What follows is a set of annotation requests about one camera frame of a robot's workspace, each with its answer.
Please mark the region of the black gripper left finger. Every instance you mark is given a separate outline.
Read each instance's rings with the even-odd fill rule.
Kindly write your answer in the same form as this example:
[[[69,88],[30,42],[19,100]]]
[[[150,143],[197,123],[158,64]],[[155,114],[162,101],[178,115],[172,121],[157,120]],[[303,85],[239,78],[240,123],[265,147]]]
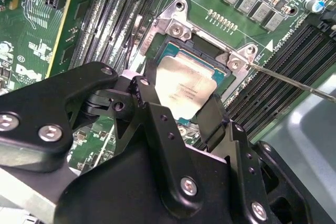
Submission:
[[[74,180],[58,208],[111,208],[127,193],[149,203],[141,178],[168,210],[200,210],[204,192],[169,108],[155,90],[156,66],[123,80],[107,65],[91,62],[1,96],[1,113],[14,127],[1,130],[1,165],[47,173],[61,168],[73,132],[97,117],[115,119],[116,156]]]

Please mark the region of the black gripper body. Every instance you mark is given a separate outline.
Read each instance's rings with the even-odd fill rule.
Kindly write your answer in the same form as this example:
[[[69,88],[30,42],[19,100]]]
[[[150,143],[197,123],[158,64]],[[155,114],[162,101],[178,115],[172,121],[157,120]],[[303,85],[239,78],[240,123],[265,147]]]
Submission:
[[[205,189],[201,210],[178,219],[165,208],[144,143],[75,179],[63,192],[54,223],[246,223],[231,201],[229,166],[187,147]]]

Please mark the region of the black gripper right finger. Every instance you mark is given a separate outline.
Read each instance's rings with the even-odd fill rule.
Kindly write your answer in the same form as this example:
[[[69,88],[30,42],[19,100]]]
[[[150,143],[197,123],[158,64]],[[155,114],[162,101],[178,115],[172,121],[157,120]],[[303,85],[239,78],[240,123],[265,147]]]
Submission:
[[[279,154],[247,133],[212,94],[197,112],[201,140],[229,166],[230,213],[238,223],[313,223],[303,184]]]

